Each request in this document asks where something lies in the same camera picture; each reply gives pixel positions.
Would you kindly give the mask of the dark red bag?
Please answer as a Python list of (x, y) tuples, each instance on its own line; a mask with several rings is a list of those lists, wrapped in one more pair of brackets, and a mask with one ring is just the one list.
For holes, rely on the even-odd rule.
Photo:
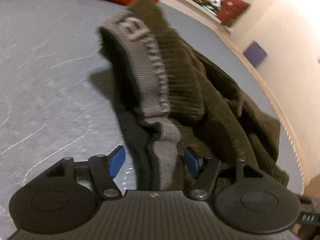
[(217, 18), (222, 25), (232, 25), (250, 6), (243, 0), (221, 0)]

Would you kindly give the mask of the olive knit pants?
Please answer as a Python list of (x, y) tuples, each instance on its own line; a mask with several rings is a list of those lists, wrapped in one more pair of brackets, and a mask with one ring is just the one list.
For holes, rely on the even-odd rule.
[(134, 0), (99, 30), (139, 190), (188, 190), (186, 148), (228, 164), (242, 158), (289, 183), (277, 165), (280, 122), (181, 38), (154, 0)]

